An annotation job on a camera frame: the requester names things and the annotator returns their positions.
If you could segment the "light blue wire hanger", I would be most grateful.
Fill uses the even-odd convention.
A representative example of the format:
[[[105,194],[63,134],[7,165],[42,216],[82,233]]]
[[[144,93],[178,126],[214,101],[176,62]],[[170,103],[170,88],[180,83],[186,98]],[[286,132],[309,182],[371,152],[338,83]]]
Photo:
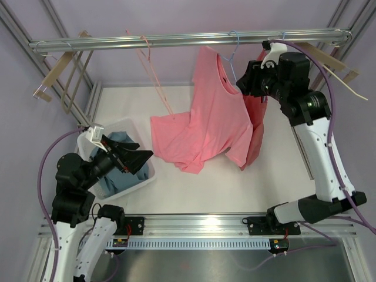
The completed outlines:
[[[233,61],[234,61],[234,56],[235,56],[235,54],[236,54],[236,52],[237,52],[237,50],[238,50],[238,48],[240,46],[240,35],[239,35],[239,33],[236,30],[231,30],[228,33],[228,36],[233,36],[233,35],[236,37],[236,41],[235,41],[236,47],[232,51],[230,57],[227,58],[227,57],[225,57],[225,56],[223,56],[221,54],[220,54],[220,56],[221,56],[222,59],[224,59],[225,61],[227,61],[229,63],[230,69],[231,69],[231,73],[233,75],[233,85],[235,85],[236,82],[237,82],[237,77],[236,77],[236,73],[234,71]]]

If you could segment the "blue-grey t-shirt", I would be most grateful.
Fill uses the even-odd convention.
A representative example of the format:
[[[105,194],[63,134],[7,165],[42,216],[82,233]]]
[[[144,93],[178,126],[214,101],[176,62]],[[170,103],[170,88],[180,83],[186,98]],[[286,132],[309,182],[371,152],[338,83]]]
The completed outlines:
[[[108,138],[119,142],[134,142],[126,132],[112,132],[108,134]],[[146,181],[149,178],[149,166],[146,163],[136,174],[121,173],[115,169],[100,179],[99,186],[103,190],[105,197],[110,197],[123,192],[133,186]]]

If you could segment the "light pink t-shirt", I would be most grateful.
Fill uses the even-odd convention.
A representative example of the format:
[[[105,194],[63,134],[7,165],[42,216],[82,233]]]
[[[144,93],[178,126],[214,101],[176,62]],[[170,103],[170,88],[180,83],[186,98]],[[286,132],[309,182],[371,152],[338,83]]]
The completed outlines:
[[[199,49],[192,81],[188,112],[150,119],[155,156],[193,174],[221,153],[242,167],[253,125],[243,96],[228,80],[217,51],[208,46]]]

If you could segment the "pink wire hanger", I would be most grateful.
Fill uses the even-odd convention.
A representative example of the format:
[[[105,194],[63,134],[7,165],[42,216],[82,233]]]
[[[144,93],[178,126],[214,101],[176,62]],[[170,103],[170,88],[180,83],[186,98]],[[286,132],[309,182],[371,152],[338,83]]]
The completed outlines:
[[[175,119],[175,114],[172,110],[172,107],[167,99],[167,96],[164,92],[164,89],[163,87],[161,86],[160,84],[160,80],[156,74],[156,71],[154,69],[154,66],[152,64],[152,61],[151,61],[151,47],[150,47],[150,43],[149,41],[147,40],[147,37],[145,37],[144,35],[140,35],[139,36],[139,39],[146,44],[146,47],[147,47],[147,51],[144,52],[142,51],[140,48],[136,48],[136,54],[137,54],[137,57],[139,58],[140,60],[140,63],[142,64],[147,76],[149,77],[153,87],[155,88],[156,90],[156,93],[158,94],[160,100],[162,101],[162,103],[164,104],[168,114],[173,118]]]

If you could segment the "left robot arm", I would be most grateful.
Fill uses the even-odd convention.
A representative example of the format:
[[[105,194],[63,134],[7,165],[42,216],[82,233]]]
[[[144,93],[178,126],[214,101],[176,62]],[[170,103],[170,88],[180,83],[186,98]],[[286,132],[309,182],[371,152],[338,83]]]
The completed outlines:
[[[89,189],[113,169],[137,173],[153,155],[137,143],[116,142],[106,136],[102,136],[100,145],[91,161],[76,153],[68,153],[58,161],[51,215],[55,238],[44,276],[50,281],[90,281],[112,236],[143,233],[143,218],[127,217],[122,207],[105,204],[98,211],[85,245],[79,246],[95,199]]]

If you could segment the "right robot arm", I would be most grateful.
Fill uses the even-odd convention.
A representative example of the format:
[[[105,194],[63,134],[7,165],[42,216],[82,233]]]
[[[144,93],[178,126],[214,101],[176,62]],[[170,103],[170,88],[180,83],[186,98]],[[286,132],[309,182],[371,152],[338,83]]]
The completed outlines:
[[[266,227],[272,233],[297,221],[322,221],[367,201],[345,172],[330,127],[333,114],[325,95],[309,89],[309,70],[305,54],[285,52],[277,62],[249,61],[236,83],[245,95],[268,96],[279,102],[303,146],[314,178],[314,195],[268,209]]]

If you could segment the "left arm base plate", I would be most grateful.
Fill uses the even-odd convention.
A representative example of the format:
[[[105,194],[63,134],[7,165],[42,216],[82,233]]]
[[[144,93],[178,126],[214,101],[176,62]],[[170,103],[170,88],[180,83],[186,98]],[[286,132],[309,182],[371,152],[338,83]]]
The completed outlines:
[[[145,227],[145,218],[141,216],[126,216],[116,222],[116,236],[142,236]]]

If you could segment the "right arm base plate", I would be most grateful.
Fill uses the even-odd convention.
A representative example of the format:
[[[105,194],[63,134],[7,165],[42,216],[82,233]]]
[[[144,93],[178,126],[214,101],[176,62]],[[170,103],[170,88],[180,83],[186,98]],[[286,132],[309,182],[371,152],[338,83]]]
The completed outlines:
[[[249,235],[300,235],[301,230],[297,222],[280,224],[273,222],[267,216],[249,216],[241,222],[248,228]]]

